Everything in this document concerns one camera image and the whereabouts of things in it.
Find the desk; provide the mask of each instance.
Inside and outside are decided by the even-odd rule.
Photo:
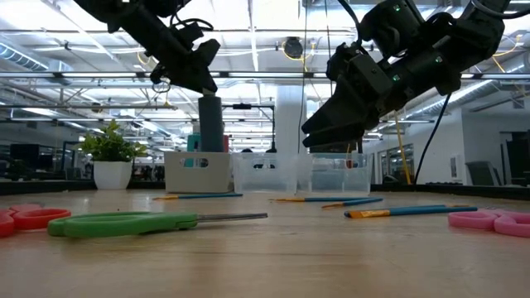
[[[151,201],[161,191],[5,196],[73,213],[268,212],[269,219],[100,239],[43,232],[0,239],[0,297],[515,297],[528,293],[530,239],[450,228],[445,214],[346,219],[321,204],[243,198]],[[530,211],[530,202],[381,193],[364,208],[468,203]]]

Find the potted plant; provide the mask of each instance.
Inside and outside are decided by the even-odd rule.
[[[118,129],[119,125],[113,120],[102,129],[103,135],[87,134],[84,142],[78,145],[84,153],[92,155],[94,181],[99,190],[125,190],[131,179],[131,161],[144,155],[147,149],[138,142],[123,140]]]

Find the red scissors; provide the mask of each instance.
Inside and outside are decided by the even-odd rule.
[[[0,237],[11,236],[15,230],[47,228],[52,219],[69,216],[69,210],[43,209],[38,204],[22,204],[0,209]]]
[[[494,230],[505,235],[530,238],[530,213],[503,210],[457,212],[449,214],[448,219],[453,227]]]

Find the green scissors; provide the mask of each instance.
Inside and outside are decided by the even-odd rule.
[[[48,223],[48,234],[72,238],[101,238],[193,228],[198,223],[265,219],[267,214],[212,214],[113,212],[56,219]]]

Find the green leaves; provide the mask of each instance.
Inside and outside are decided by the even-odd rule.
[[[112,121],[108,127],[103,128],[103,136],[92,136],[87,134],[84,143],[77,147],[84,153],[92,154],[94,161],[126,161],[130,162],[137,156],[145,156],[147,147],[142,144],[130,143],[123,140],[117,133],[119,125]]]

